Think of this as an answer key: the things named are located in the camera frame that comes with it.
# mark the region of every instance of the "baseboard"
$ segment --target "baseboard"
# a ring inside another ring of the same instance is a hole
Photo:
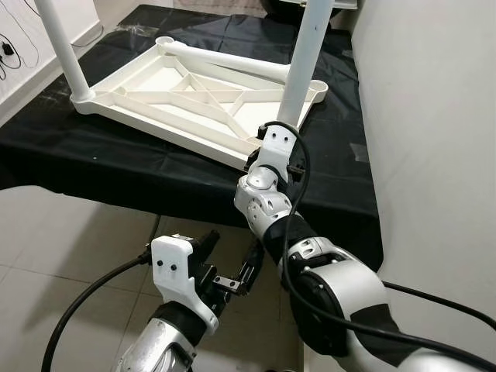
[[[72,41],[75,45],[85,45],[94,40],[102,32],[100,21],[95,22]],[[91,45],[80,48],[74,47],[77,57],[81,57],[91,48]],[[0,104],[0,126],[11,119],[20,109],[31,102],[44,88],[62,74],[62,67],[56,57],[45,63],[40,70],[28,79],[22,86],[14,91],[4,102]]]

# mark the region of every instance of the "black tablecloth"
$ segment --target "black tablecloth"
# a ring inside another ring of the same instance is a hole
[[[141,5],[81,58],[95,84],[168,35],[193,47],[287,64],[293,26]],[[312,227],[377,269],[382,245],[349,33],[326,36],[314,78],[329,85],[301,131],[312,176],[300,208]],[[0,188],[49,190],[177,217],[246,226],[237,170],[98,115],[80,115],[59,77],[0,128]]]

